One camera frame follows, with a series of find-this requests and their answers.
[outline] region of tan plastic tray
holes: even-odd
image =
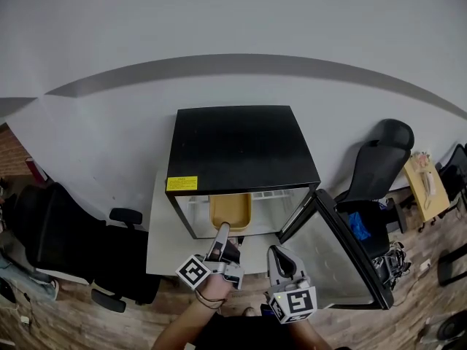
[[[251,194],[211,195],[209,197],[211,223],[216,229],[227,222],[232,232],[246,229],[251,220]]]

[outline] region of jeans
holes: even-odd
[[[42,297],[55,300],[55,288],[52,284],[39,284],[29,277],[27,271],[19,269],[0,253],[0,277],[12,285],[20,285],[39,293]]]

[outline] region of white desk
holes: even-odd
[[[167,168],[157,172],[147,242],[146,272],[155,275],[175,275],[176,269],[192,254],[204,255],[212,239],[194,240],[165,194]],[[274,234],[248,236],[240,246],[240,264],[245,273],[268,270],[267,251],[278,245]]]

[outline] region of open glass door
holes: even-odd
[[[390,288],[379,280],[335,206],[326,191],[316,191],[278,234],[280,243],[303,260],[317,290],[318,308],[389,309],[394,302]]]

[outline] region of yellow sticker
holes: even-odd
[[[179,176],[167,178],[167,190],[197,190],[197,176]]]

